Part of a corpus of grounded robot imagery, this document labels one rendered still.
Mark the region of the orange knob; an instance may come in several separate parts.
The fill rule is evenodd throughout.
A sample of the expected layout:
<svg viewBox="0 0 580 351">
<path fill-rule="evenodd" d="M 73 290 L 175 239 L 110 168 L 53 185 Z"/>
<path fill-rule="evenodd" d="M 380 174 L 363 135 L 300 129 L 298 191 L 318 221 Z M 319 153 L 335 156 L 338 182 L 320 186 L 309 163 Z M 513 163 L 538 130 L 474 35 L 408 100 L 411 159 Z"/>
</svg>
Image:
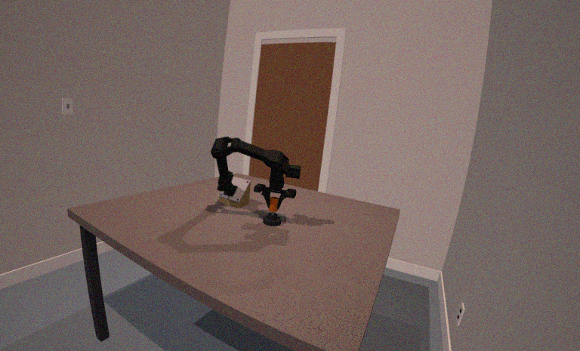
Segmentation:
<svg viewBox="0 0 580 351">
<path fill-rule="evenodd" d="M 269 204 L 269 211 L 270 212 L 277 212 L 279 198 L 277 197 L 270 197 L 270 204 Z"/>
</svg>

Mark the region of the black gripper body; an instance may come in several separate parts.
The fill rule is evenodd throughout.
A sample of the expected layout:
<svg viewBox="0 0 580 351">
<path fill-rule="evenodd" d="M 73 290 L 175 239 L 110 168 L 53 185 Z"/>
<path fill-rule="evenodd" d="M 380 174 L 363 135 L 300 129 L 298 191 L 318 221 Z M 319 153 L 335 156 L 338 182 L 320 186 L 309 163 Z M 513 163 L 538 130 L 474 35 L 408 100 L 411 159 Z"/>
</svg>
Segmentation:
<svg viewBox="0 0 580 351">
<path fill-rule="evenodd" d="M 294 198 L 296 196 L 295 189 L 282 189 L 283 177 L 274 177 L 270 175 L 270 187 L 266 187 L 264 184 L 257 184 L 254 187 L 254 192 L 262 192 L 263 194 L 268 194 L 269 192 L 280 193 L 281 196 L 287 198 Z M 279 192 L 278 192 L 279 191 Z"/>
</svg>

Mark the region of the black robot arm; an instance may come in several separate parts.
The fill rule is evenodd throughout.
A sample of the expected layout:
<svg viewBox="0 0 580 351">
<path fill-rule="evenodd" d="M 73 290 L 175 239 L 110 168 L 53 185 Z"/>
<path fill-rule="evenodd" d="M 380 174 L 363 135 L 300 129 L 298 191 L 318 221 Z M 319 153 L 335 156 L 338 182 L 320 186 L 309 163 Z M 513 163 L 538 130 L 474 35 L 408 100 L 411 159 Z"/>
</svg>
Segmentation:
<svg viewBox="0 0 580 351">
<path fill-rule="evenodd" d="M 231 143 L 230 146 L 227 146 Z M 222 137 L 215 140 L 211 149 L 211 154 L 217 159 L 217 166 L 219 169 L 219 181 L 217 190 L 224 192 L 226 196 L 233 197 L 238 186 L 232 184 L 233 172 L 228 171 L 227 156 L 233 152 L 240 152 L 252 158 L 261 160 L 264 164 L 271 168 L 271 176 L 300 178 L 301 166 L 289 165 L 289 159 L 283 152 L 271 149 L 265 150 L 260 147 L 246 143 L 240 138 Z"/>
</svg>

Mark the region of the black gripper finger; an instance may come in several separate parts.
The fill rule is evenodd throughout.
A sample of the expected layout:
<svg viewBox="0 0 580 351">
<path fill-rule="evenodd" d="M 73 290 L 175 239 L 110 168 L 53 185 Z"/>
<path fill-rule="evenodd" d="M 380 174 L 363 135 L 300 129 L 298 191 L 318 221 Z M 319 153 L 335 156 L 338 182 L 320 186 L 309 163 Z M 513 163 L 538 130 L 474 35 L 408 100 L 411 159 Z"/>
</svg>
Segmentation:
<svg viewBox="0 0 580 351">
<path fill-rule="evenodd" d="M 282 203 L 282 200 L 283 200 L 283 199 L 286 199 L 286 198 L 287 198 L 287 197 L 283 197 L 283 196 L 280 196 L 280 197 L 279 197 L 279 201 L 278 201 L 277 210 L 279 210 L 279 207 L 280 207 L 280 205 L 281 205 L 281 203 Z"/>
<path fill-rule="evenodd" d="M 265 198 L 265 201 L 266 201 L 266 203 L 267 203 L 267 207 L 269 208 L 269 204 L 270 204 L 270 192 L 269 192 L 268 194 L 263 194 L 263 193 L 261 193 L 261 195 L 263 195 L 263 196 L 264 196 L 264 198 Z"/>
</svg>

